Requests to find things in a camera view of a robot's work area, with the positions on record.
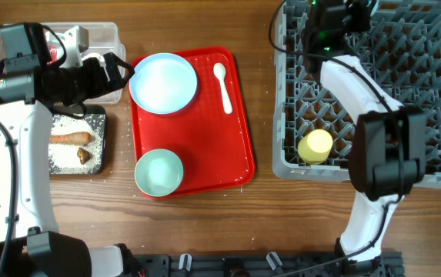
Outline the red candy wrapper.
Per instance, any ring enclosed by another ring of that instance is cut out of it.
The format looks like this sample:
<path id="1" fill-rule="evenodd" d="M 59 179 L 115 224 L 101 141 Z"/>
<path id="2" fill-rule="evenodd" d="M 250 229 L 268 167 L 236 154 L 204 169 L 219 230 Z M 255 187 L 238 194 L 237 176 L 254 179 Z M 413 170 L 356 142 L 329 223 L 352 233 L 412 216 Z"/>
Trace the red candy wrapper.
<path id="1" fill-rule="evenodd" d="M 52 58 L 52 60 L 49 62 L 49 64 L 53 64 L 58 60 L 58 48 L 54 45 L 50 45 L 48 47 L 48 49 L 49 49 L 50 56 Z"/>

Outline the orange carrot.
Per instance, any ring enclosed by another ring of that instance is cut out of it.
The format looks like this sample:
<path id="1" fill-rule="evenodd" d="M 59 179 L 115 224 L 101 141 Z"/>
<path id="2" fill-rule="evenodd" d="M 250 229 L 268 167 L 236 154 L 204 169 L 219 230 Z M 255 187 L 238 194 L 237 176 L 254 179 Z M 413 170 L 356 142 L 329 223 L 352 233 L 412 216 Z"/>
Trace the orange carrot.
<path id="1" fill-rule="evenodd" d="M 63 145 L 87 145 L 92 141 L 92 135 L 88 132 L 73 132 L 65 135 L 51 135 L 49 142 Z"/>

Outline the brown food scrap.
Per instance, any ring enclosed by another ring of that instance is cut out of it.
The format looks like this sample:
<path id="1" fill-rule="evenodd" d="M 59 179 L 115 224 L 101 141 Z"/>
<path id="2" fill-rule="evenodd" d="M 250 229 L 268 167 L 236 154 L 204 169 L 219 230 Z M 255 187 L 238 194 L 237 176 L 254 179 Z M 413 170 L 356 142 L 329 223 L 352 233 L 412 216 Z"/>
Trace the brown food scrap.
<path id="1" fill-rule="evenodd" d="M 88 162 L 91 159 L 91 154 L 86 151 L 84 148 L 79 148 L 77 151 L 77 156 L 82 165 Z"/>

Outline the light green bowl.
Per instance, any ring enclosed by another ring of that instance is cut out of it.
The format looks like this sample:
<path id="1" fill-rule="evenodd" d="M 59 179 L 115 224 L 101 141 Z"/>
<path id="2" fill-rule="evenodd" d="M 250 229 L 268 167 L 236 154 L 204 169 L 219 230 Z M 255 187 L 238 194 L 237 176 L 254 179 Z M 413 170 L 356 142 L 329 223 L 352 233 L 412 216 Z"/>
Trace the light green bowl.
<path id="1" fill-rule="evenodd" d="M 174 152 L 154 149 L 136 162 L 134 177 L 142 193 L 161 198 L 171 195 L 181 185 L 184 166 Z"/>

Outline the yellow plastic cup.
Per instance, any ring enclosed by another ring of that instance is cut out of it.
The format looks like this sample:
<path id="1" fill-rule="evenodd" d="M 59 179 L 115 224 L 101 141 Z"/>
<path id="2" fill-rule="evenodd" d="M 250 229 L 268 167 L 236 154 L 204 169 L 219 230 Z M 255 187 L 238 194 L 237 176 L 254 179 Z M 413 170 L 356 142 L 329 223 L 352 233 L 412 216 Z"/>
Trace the yellow plastic cup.
<path id="1" fill-rule="evenodd" d="M 311 131 L 297 146 L 300 158 L 310 165 L 318 165 L 327 160 L 333 146 L 333 138 L 322 129 Z"/>

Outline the white plastic spoon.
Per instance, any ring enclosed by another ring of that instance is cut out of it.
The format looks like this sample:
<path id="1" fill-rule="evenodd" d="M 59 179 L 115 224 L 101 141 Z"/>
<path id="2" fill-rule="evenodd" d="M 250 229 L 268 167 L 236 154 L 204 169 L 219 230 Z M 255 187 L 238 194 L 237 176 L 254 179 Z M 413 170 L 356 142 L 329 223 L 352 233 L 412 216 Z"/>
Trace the white plastic spoon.
<path id="1" fill-rule="evenodd" d="M 232 103 L 229 98 L 229 93 L 226 88 L 225 84 L 225 77 L 226 77 L 226 68 L 222 63 L 215 63 L 213 66 L 213 72 L 214 76 L 219 81 L 219 87 L 221 90 L 221 96 L 222 96 L 222 106 L 224 113 L 226 114 L 232 114 L 233 108 Z"/>

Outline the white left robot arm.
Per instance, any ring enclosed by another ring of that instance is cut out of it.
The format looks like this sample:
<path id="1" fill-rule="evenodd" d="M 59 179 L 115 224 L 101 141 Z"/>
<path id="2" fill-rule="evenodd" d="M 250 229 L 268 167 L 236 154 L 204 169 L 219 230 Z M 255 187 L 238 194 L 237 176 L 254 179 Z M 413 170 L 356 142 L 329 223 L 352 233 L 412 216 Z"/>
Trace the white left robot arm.
<path id="1" fill-rule="evenodd" d="M 83 106 L 129 77 L 115 54 L 82 58 L 88 31 L 0 26 L 0 276 L 141 276 L 123 244 L 90 249 L 59 231 L 52 207 L 48 145 L 55 105 Z"/>

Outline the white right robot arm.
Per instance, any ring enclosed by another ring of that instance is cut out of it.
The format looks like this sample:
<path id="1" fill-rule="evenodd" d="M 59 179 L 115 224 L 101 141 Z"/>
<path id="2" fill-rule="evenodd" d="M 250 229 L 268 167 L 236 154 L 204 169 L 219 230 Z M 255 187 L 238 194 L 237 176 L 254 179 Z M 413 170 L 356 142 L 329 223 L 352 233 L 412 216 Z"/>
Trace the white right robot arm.
<path id="1" fill-rule="evenodd" d="M 394 211 L 425 175 L 425 114 L 389 96 L 346 51 L 345 35 L 368 31 L 376 9 L 375 1 L 313 1 L 303 36 L 308 73 L 355 125 L 348 171 L 356 197 L 336 243 L 351 266 L 380 257 Z"/>

